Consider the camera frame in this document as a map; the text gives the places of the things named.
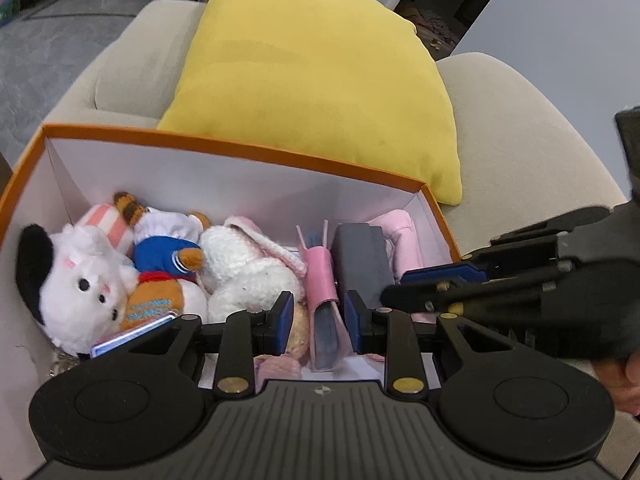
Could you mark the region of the person's right hand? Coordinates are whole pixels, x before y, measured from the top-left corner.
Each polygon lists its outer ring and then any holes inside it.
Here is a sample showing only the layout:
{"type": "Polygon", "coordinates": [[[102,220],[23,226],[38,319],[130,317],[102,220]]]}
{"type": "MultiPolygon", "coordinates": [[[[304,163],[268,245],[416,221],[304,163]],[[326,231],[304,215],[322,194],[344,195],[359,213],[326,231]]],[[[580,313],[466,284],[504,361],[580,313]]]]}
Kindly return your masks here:
{"type": "Polygon", "coordinates": [[[600,383],[608,389],[617,411],[638,416],[640,413],[640,364],[634,354],[625,363],[607,360],[592,363],[600,383]]]}

